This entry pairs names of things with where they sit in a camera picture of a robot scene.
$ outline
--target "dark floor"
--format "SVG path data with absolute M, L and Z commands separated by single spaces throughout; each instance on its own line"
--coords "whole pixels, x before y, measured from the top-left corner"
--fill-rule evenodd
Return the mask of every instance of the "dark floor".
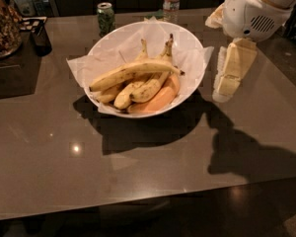
M 0 229 L 4 237 L 296 237 L 296 178 L 0 221 Z

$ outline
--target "bowl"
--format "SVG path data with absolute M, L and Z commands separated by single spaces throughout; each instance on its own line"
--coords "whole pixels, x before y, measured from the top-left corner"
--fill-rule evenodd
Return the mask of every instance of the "bowl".
M 154 20 L 129 24 L 118 28 L 100 39 L 92 47 L 88 55 L 100 54 L 101 56 L 110 56 L 109 53 L 119 53 L 122 56 L 123 62 L 128 62 L 141 49 L 140 39 L 146 39 L 149 57 L 154 57 L 162 50 L 170 34 L 174 36 L 174 65 L 177 65 L 179 69 L 185 72 L 184 76 L 180 76 L 181 88 L 175 99 L 169 105 L 153 114 L 125 114 L 115 110 L 112 106 L 103 105 L 96 101 L 89 87 L 85 87 L 86 95 L 98 107 L 100 113 L 127 119 L 149 118 L 175 108 L 197 89 L 206 68 L 206 48 L 203 48 L 197 37 L 190 31 L 172 23 Z M 120 62 L 119 55 L 111 54 L 110 61 L 111 63 L 115 62 L 118 64 Z

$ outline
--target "jar of nuts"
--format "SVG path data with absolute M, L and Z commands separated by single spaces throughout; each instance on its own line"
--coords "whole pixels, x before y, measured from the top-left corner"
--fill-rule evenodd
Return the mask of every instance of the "jar of nuts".
M 18 22 L 11 16 L 5 0 L 0 0 L 0 58 L 15 52 L 21 43 Z

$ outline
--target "gray countertop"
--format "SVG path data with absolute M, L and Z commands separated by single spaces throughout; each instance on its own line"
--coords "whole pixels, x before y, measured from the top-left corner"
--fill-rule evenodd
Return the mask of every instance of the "gray countertop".
M 0 219 L 296 177 L 296 84 L 259 50 L 234 98 L 213 103 L 217 51 L 228 41 L 204 27 L 210 12 L 181 11 L 179 21 L 215 47 L 203 82 L 146 119 L 99 114 L 69 70 L 66 59 L 100 39 L 96 16 L 48 19 L 53 51 L 35 93 L 0 100 Z M 118 14 L 116 25 L 143 15 Z

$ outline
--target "green soda can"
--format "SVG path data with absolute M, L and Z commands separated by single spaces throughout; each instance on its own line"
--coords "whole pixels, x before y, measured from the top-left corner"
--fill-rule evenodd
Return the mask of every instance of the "green soda can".
M 97 9 L 100 37 L 103 37 L 115 29 L 115 16 L 111 3 L 100 3 Z

